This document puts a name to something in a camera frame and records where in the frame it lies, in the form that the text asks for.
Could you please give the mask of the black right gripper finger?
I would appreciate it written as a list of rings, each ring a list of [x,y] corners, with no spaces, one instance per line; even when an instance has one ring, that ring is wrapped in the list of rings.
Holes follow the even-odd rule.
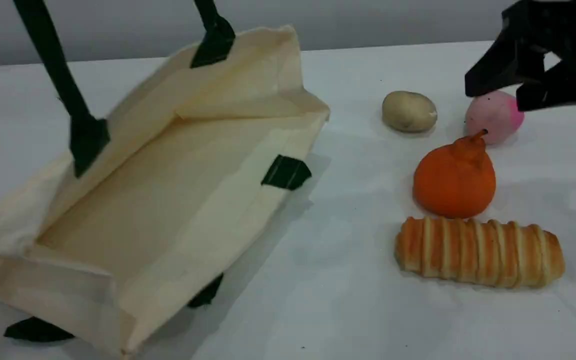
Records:
[[[576,105],[576,71],[558,63],[538,80],[523,83],[516,100],[521,112]]]
[[[474,98],[510,85],[537,82],[545,72],[546,54],[545,48],[525,38],[501,32],[464,75],[465,95]]]

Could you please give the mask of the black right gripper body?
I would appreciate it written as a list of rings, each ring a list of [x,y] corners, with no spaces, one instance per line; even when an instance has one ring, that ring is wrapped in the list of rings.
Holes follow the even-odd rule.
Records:
[[[502,23],[523,47],[576,70],[576,0],[518,0],[503,10]]]

